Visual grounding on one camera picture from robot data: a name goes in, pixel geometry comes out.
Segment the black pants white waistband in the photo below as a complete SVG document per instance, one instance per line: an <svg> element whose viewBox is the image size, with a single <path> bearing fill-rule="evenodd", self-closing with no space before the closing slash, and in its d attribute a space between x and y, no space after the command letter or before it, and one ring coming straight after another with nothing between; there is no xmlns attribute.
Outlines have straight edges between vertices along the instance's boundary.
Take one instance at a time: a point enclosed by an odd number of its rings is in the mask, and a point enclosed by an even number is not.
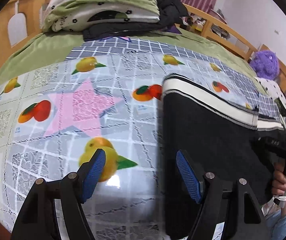
<svg viewBox="0 0 286 240"><path fill-rule="evenodd" d="M282 207L283 196L272 194L275 154L257 150L259 137L278 139L286 124L221 98L191 79L170 74L162 84L165 231L170 239L187 238L199 210L191 199L176 164L179 150L186 151L204 172L222 180L244 178L253 190L264 219Z"/></svg>

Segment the blue jeans leg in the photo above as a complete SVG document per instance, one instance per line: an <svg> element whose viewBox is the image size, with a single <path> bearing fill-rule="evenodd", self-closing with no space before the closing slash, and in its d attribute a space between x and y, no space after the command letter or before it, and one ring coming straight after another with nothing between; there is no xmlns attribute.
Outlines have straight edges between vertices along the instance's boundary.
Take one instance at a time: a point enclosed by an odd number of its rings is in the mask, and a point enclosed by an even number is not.
<svg viewBox="0 0 286 240"><path fill-rule="evenodd" d="M266 224L270 230L271 240L282 240L286 236L286 215L282 215L282 209L267 215Z"/></svg>

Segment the white black dotted pillow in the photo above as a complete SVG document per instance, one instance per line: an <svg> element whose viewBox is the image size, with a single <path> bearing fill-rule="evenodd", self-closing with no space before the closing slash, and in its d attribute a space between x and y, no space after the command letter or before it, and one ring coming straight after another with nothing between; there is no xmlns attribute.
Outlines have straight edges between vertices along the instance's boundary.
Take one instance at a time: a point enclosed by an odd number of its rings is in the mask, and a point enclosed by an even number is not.
<svg viewBox="0 0 286 240"><path fill-rule="evenodd" d="M275 81L262 77L256 77L255 79L261 84L263 89L273 100L279 100L282 106L286 108L286 97Z"/></svg>

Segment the purple plush toy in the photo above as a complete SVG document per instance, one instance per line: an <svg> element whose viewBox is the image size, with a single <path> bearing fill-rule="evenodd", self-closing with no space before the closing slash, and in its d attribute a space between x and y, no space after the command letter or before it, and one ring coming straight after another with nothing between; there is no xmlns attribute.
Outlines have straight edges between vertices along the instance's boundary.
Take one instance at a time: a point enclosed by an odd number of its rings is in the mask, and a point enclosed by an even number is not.
<svg viewBox="0 0 286 240"><path fill-rule="evenodd" d="M260 78L274 80L279 75L279 60L270 50L255 52L250 66Z"/></svg>

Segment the fruit print plastic tablecloth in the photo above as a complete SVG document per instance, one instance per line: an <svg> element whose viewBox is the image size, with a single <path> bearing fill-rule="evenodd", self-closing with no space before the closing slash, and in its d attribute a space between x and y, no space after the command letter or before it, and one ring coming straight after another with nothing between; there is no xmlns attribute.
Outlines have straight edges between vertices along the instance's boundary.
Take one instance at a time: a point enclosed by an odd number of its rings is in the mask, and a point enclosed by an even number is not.
<svg viewBox="0 0 286 240"><path fill-rule="evenodd" d="M101 147L107 166L83 205L97 239L170 239L165 231L162 84L179 74L285 124L268 96L255 105L233 69L203 58L140 52L50 64L0 85L0 223L12 231L38 178L60 180Z"/></svg>

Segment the green bed sheet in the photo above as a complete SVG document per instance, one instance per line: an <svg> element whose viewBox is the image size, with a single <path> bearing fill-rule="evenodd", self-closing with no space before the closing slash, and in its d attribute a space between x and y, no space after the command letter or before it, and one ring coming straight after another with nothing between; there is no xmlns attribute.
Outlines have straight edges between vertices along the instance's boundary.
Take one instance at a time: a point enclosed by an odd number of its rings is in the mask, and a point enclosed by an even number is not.
<svg viewBox="0 0 286 240"><path fill-rule="evenodd" d="M29 40L21 49L14 52L0 68L0 85L12 77L23 73L79 57L106 54L124 54L140 52L170 53L180 57L203 58L210 62L226 65L233 69L237 80L251 80L254 89L244 88L255 105L268 110L268 96L256 74L243 59L235 56L218 43L207 40L197 34L182 30L180 35L167 36L149 33L146 36L132 36L130 41L111 38L108 41L92 41L82 47L81 33L39 34Z"/></svg>

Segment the black clothes pile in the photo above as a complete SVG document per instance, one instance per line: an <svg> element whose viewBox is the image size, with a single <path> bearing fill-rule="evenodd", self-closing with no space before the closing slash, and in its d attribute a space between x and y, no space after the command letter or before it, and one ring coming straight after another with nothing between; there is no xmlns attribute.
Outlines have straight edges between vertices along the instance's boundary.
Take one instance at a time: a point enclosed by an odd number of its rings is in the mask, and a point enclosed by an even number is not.
<svg viewBox="0 0 286 240"><path fill-rule="evenodd" d="M106 37L141 35L150 31L165 30L175 24L183 24L183 18L189 16L187 8L180 0L156 1L160 10L159 22L98 23L83 31L83 40L92 41Z"/></svg>

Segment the folded green white quilt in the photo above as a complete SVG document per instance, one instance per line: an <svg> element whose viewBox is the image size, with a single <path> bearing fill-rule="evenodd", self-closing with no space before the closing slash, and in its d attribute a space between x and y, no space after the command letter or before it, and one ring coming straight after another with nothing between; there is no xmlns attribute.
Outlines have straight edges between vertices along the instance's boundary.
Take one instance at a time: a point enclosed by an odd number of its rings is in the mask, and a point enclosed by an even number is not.
<svg viewBox="0 0 286 240"><path fill-rule="evenodd" d="M82 31L98 23L159 20L157 0L50 0L42 31Z"/></svg>

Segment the wooden bed frame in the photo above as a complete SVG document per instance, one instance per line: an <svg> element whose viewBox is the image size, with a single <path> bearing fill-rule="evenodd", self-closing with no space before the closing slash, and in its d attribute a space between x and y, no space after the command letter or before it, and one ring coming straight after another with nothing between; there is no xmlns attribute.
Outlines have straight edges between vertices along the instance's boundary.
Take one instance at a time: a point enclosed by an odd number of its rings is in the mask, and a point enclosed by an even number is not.
<svg viewBox="0 0 286 240"><path fill-rule="evenodd" d="M42 13L50 0L0 0L3 5L0 10L0 68L6 60L20 48L22 48L31 38L41 33ZM194 33L215 41L236 56L249 60L257 49L250 44L239 33L217 18L196 9L190 5L186 6L188 12L199 16L205 20L202 29L191 28ZM238 42L243 43L247 50L244 51L230 41L216 35L211 28L221 27L230 35L234 36Z"/></svg>

